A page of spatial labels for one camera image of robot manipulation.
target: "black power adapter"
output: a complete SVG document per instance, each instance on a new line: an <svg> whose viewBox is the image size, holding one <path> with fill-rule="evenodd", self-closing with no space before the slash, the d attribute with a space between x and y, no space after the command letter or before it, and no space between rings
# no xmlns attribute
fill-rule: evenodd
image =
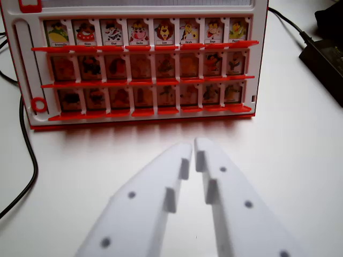
<svg viewBox="0 0 343 257"><path fill-rule="evenodd" d="M307 45L299 58L324 85L339 105L343 107L342 49L333 40L313 41L311 37L280 12L273 8L269 8L269 11L275 13L299 31Z"/></svg>

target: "cartoon dog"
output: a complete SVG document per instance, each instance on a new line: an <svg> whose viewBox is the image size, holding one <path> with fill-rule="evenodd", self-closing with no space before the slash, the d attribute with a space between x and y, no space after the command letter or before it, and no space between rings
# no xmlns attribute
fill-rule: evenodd
<svg viewBox="0 0 343 257"><path fill-rule="evenodd" d="M81 41L94 41L95 36L95 27L90 23L82 23L80 27L76 30L77 32L77 39Z"/></svg>
<svg viewBox="0 0 343 257"><path fill-rule="evenodd" d="M173 36L174 28L169 22L162 21L155 31L157 33L157 37L165 41Z"/></svg>
<svg viewBox="0 0 343 257"><path fill-rule="evenodd" d="M130 42L149 40L144 26L145 25L141 23L140 20L137 20L133 23Z"/></svg>
<svg viewBox="0 0 343 257"><path fill-rule="evenodd" d="M114 23L108 23L106 24L106 31L107 34L107 40L113 41L113 40L121 40L122 39L122 32L119 28L116 27Z"/></svg>
<svg viewBox="0 0 343 257"><path fill-rule="evenodd" d="M180 27L180 29L184 29L181 40L197 39L198 38L198 32L196 30L197 28L198 26L192 25L189 20L186 20L185 26Z"/></svg>

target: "cartoon cow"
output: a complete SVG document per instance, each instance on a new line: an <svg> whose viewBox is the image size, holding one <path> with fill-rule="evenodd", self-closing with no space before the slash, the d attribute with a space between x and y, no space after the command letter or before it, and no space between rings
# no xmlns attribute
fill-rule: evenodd
<svg viewBox="0 0 343 257"><path fill-rule="evenodd" d="M198 38L198 27L196 25L192 25L189 20L185 21L185 26L180 27L180 29L184 29L183 35L181 40L188 39L197 39Z"/></svg>
<svg viewBox="0 0 343 257"><path fill-rule="evenodd" d="M122 39L122 32L114 23L106 24L106 30L107 31L105 33L107 34L108 41L119 41Z"/></svg>
<svg viewBox="0 0 343 257"><path fill-rule="evenodd" d="M140 20L137 20L132 25L130 42L144 40L149 40L149 37L145 31L144 24Z"/></svg>

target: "white plastic part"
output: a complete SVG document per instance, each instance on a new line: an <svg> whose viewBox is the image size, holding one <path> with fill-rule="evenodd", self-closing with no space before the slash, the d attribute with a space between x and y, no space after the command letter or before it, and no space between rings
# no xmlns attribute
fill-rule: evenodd
<svg viewBox="0 0 343 257"><path fill-rule="evenodd" d="M304 257L244 174L211 140L195 140L196 170L212 205L218 257Z"/></svg>
<svg viewBox="0 0 343 257"><path fill-rule="evenodd" d="M181 179L188 179L191 154L190 144L176 144L120 188L76 257L159 256L168 213L176 212Z"/></svg>
<svg viewBox="0 0 343 257"><path fill-rule="evenodd" d="M111 6L104 6L104 3L109 3ZM81 123L100 123L100 122L121 122L121 121L137 121L137 120L151 120L151 119L169 119L169 118L192 118L192 117L211 117L211 116L229 116L229 115L252 115L255 113L256 102L252 101L252 97L257 95L260 64L262 60L262 49L264 41L264 32L266 24L267 13L267 0L250 1L250 0L227 0L227 1L214 1L214 0L177 0L177 1L155 1L155 0L130 0L130 1L110 1L110 0L47 0L42 1L43 9L37 13L22 13L19 7L19 0L0 0L4 25L8 34L8 41L11 47L14 66L17 71L18 80L21 86L21 92L25 100L25 107L28 111L28 118L32 126L46 126L46 125L66 125L66 124L81 124ZM65 7L48 7L48 6L65 6ZM120 116L120 117L99 117L97 119L71 119L71 120L49 120L61 114L61 107L58 98L56 98L56 89L44 88L42 85L54 84L54 76L51 75L51 64L48 56L58 55L64 56L62 53L49 54L41 51L31 51L32 47L47 47L46 33L44 31L44 21L59 20L66 26L66 32L69 36L69 45L76 44L74 39L74 28L72 20L87 18L90 23L95 25L95 33L97 45L102 46L100 33L101 19L116 19L122 26L123 43L125 46L129 45L128 23L126 18L145 19L150 33L150 51L129 51L125 49L120 52L123 59L126 60L127 72L127 90L132 92L132 86L129 82L132 80L130 69L130 56L136 54L151 55L152 67L152 91L156 90L156 74L155 74L155 55L171 52L175 58L175 79L180 83L178 88L185 87L188 82L180 81L180 54L185 52L199 53L199 76L203 78L203 65L204 55L207 52L223 52L222 57L222 76L226 77L227 65L227 52L228 51L242 51L242 49L231 49L225 47L224 49L205 49L199 50L181 50L180 48L175 51L156 51L154 45L154 19L167 18L174 24L175 45L180 46L180 18L196 18L199 23L199 43L204 43L205 32L205 19L206 18L220 18L225 24L223 31L223 43L228 42L228 35L230 30L230 19L233 17L246 17L249 21L248 26L248 40L259 41L258 45L249 48L249 56L246 65L247 71L245 75L255 76L245 80L245 86L242 92L242 103L251 108L250 111L232 112L230 110L222 111L207 111L201 112L184 112L180 110L180 106L176 106L180 112L172 115L159 114L157 111L156 101L154 101L154 114L150 116ZM106 69L103 65L104 55L118 55L118 52L107 52L98 50L97 52L73 52L70 51L70 56L73 61L73 67L76 77L76 83L81 82L79 63L77 56L79 55L97 55L101 63L101 80L98 82L105 82ZM210 81L199 83L199 107L202 108L202 86L203 84L211 83ZM230 81L223 81L222 84L226 85ZM135 106L133 98L129 93L131 113L134 112ZM31 100L41 97L47 102L46 112L34 112L31 106ZM180 95L176 95L176 102L180 102ZM107 113L111 111L110 106L106 104ZM83 105L82 113L85 113L86 106Z"/></svg>

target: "cartoon lion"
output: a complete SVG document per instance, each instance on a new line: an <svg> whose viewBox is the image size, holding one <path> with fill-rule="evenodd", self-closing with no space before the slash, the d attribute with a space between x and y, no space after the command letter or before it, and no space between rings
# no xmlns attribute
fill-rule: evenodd
<svg viewBox="0 0 343 257"><path fill-rule="evenodd" d="M157 37L165 41L173 36L174 28L169 22L162 21L155 31L157 33Z"/></svg>

